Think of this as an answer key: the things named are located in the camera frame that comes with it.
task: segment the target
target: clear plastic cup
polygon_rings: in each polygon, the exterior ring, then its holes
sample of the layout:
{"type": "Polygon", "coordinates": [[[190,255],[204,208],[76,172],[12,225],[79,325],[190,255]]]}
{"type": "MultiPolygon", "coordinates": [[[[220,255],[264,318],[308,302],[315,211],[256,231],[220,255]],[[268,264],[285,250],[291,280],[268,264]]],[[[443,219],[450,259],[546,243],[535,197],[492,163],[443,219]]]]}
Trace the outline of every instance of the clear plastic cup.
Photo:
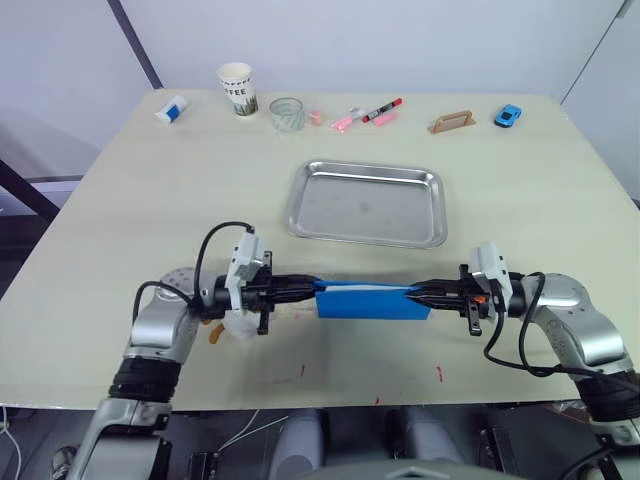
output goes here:
{"type": "Polygon", "coordinates": [[[297,132],[304,127],[304,106],[297,98],[278,98],[271,102],[269,111],[276,130],[297,132]]]}

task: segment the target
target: table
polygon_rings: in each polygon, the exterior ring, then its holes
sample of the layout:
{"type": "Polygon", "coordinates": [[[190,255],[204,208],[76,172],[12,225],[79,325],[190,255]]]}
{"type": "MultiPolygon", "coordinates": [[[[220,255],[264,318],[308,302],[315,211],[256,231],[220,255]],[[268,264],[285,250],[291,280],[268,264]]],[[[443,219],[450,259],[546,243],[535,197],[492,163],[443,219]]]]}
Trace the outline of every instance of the table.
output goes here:
{"type": "MultiPolygon", "coordinates": [[[[399,118],[340,135],[308,126],[278,133],[260,112],[235,117],[218,91],[147,94],[105,148],[0,302],[0,401],[90,409],[106,395],[131,328],[137,286],[193,265],[202,237],[225,220],[256,226],[275,273],[414,282],[456,278],[484,241],[512,271],[579,279],[617,325],[640,366],[640,215],[589,143],[550,97],[404,95],[399,118]],[[171,126],[153,113],[180,93],[190,107],[171,126]],[[493,125],[505,103],[523,109],[493,125]],[[477,125],[438,135],[440,115],[473,111],[477,125]],[[296,168],[310,159],[426,167],[444,182],[449,236],[433,250],[297,238],[283,223],[296,168]]],[[[296,94],[336,119],[397,94],[296,94]]],[[[226,272],[240,232],[216,237],[207,266],[226,272]]],[[[510,402],[577,397],[566,375],[538,379],[482,357],[492,326],[470,337],[455,313],[424,322],[318,320],[311,302],[278,307],[266,337],[217,345],[198,333],[174,397],[178,410],[510,402]]],[[[496,354],[516,358],[519,322],[496,354]]],[[[538,328],[530,361],[555,358],[538,328]]]]}

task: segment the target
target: paper cup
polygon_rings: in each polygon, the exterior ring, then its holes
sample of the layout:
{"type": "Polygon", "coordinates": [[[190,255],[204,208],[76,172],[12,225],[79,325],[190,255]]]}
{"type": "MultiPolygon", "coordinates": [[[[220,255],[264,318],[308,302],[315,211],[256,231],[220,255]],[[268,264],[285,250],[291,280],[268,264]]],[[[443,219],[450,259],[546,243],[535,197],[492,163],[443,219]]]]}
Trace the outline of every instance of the paper cup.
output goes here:
{"type": "Polygon", "coordinates": [[[256,91],[251,81],[252,68],[246,63],[225,63],[217,72],[236,115],[246,117],[258,111],[256,91]]]}

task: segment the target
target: stainless steel tray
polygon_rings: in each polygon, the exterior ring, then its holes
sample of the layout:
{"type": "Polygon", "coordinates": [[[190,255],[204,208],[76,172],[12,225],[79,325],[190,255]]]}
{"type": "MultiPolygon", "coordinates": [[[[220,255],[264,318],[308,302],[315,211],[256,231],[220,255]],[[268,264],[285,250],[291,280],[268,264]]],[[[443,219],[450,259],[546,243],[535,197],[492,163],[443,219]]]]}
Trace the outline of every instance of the stainless steel tray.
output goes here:
{"type": "Polygon", "coordinates": [[[447,238],[440,177],[418,168],[308,162],[286,222],[294,235],[344,242],[433,248],[447,238]]]}

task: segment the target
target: orange piece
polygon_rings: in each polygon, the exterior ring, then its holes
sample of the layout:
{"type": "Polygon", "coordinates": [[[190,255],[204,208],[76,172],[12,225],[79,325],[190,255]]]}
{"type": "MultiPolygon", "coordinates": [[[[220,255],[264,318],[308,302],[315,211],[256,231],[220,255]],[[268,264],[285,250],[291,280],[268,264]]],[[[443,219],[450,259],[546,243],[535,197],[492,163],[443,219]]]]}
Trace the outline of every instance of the orange piece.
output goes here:
{"type": "Polygon", "coordinates": [[[220,338],[220,335],[222,335],[222,332],[224,332],[224,325],[220,322],[213,330],[211,330],[211,333],[209,334],[209,343],[213,345],[218,343],[218,339],[220,338]]]}

